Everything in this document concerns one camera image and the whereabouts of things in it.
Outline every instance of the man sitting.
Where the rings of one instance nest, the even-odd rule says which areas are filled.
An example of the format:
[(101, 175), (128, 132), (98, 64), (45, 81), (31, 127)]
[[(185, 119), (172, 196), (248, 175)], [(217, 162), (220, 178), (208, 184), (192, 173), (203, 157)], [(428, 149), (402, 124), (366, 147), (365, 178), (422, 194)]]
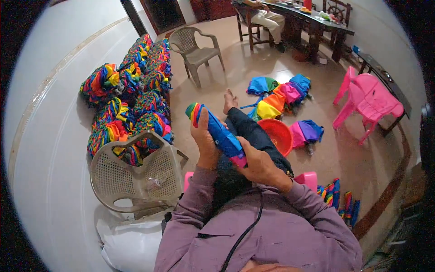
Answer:
[(278, 51), (284, 52), (284, 45), (281, 42), (281, 31), (285, 24), (285, 17), (273, 13), (269, 10), (268, 6), (263, 4), (261, 1), (251, 1), (251, 0), (232, 0), (232, 3), (237, 3), (242, 6), (250, 7), (263, 7), (263, 10), (252, 9), (250, 11), (241, 10), (241, 15), (246, 18), (246, 13), (250, 12), (251, 22), (254, 24), (260, 24), (265, 28), (269, 29)]

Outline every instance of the person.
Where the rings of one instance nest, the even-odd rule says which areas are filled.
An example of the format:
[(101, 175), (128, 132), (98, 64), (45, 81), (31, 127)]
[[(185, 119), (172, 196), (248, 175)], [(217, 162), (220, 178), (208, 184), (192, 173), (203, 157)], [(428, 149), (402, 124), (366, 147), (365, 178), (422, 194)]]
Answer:
[(343, 219), (317, 192), (293, 182), (290, 163), (265, 131), (237, 108), (229, 89), (224, 97), (226, 126), (248, 166), (236, 168), (221, 155), (203, 108), (197, 128), (191, 125), (198, 163), (166, 225), (154, 271), (359, 271), (361, 247)]
[(281, 41), (281, 32), (285, 25), (284, 16), (271, 12), (268, 6), (259, 0), (232, 0), (232, 3), (253, 7), (251, 10), (240, 9), (242, 17), (246, 18), (246, 14), (249, 12), (251, 15), (251, 22), (254, 24), (260, 24), (269, 29), (278, 51), (281, 53), (285, 51), (284, 45)]

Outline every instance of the white plastic bag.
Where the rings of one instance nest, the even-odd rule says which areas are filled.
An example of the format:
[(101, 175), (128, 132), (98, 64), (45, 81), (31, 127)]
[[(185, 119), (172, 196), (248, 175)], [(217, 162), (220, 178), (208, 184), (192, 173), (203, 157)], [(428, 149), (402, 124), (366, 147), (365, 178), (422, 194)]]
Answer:
[(128, 222), (107, 222), (98, 219), (97, 231), (104, 244), (101, 255), (108, 265), (123, 272), (154, 270), (157, 251), (162, 238), (163, 212)]

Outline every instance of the foot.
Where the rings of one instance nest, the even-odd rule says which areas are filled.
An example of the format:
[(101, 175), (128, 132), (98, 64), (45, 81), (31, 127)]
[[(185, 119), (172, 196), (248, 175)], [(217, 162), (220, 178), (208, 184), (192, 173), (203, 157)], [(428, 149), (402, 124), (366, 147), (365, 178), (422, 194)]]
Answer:
[(280, 51), (281, 53), (285, 52), (285, 47), (284, 47), (284, 44), (282, 42), (276, 44), (276, 49), (278, 49), (278, 51)]
[(233, 95), (233, 92), (230, 89), (227, 89), (224, 94), (225, 104), (224, 104), (224, 114), (228, 115), (228, 111), (232, 107), (239, 106), (239, 98)]

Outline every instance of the black cable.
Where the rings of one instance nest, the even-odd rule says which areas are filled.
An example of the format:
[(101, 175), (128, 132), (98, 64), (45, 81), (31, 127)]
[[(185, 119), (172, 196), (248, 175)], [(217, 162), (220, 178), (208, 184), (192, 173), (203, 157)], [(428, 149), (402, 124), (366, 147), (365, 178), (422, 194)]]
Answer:
[(261, 192), (261, 189), (258, 188), (258, 191), (260, 192), (260, 211), (258, 212), (257, 220), (255, 220), (254, 223), (252, 223), (239, 237), (237, 242), (234, 244), (233, 248), (230, 250), (230, 253), (228, 253), (227, 259), (225, 260), (224, 264), (222, 265), (221, 272), (225, 272), (228, 267), (228, 263), (230, 262), (231, 256), (233, 255), (234, 251), (236, 251), (236, 248), (240, 244), (240, 242), (243, 240), (243, 238), (248, 234), (248, 232), (260, 221), (261, 213), (263, 212), (263, 193)]

